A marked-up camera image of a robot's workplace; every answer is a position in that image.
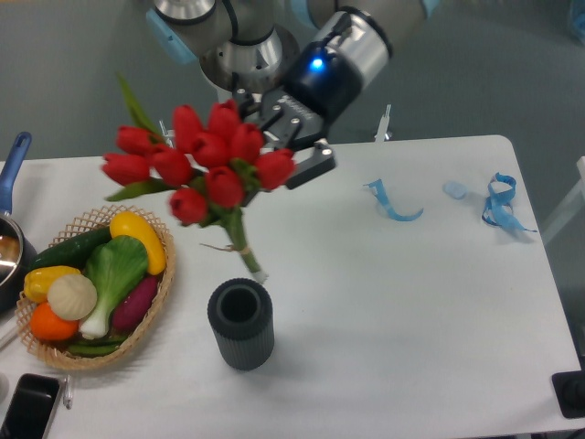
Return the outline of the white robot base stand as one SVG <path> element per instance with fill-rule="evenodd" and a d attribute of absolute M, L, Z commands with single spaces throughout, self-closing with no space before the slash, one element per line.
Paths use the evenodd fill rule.
<path fill-rule="evenodd" d="M 388 63 L 394 51 L 380 29 L 354 15 L 335 16 L 305 48 L 299 48 L 292 35 L 280 26 L 274 26 L 257 41 L 226 41 L 205 49 L 200 55 L 188 46 L 185 36 L 165 23 L 157 26 L 155 35 L 175 62 L 198 61 L 207 80 L 222 98 L 232 97 L 233 76 L 239 79 L 241 87 L 251 92 L 263 94 L 272 89 L 303 50 L 315 41 L 330 41 L 350 59 L 362 75 L 362 91 Z"/>

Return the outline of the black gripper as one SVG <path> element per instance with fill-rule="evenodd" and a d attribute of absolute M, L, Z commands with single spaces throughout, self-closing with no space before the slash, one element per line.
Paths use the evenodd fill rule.
<path fill-rule="evenodd" d="M 363 88 L 362 75 L 339 48 L 325 40 L 310 43 L 263 94 L 244 89 L 236 76 L 232 85 L 240 119 L 255 123 L 268 145 L 293 151 L 314 145 L 311 156 L 286 181 L 288 189 L 335 169 L 335 152 L 322 138 Z"/>

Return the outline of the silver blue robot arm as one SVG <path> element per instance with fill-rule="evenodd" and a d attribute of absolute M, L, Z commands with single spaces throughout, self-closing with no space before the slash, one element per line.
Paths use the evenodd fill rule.
<path fill-rule="evenodd" d="M 333 169 L 330 126 L 384 69 L 433 1 L 293 1 L 288 18 L 316 34 L 300 47 L 272 1 L 156 1 L 146 21 L 167 55 L 197 61 L 220 99 L 233 98 L 269 146 L 311 149 L 287 181 Z"/>

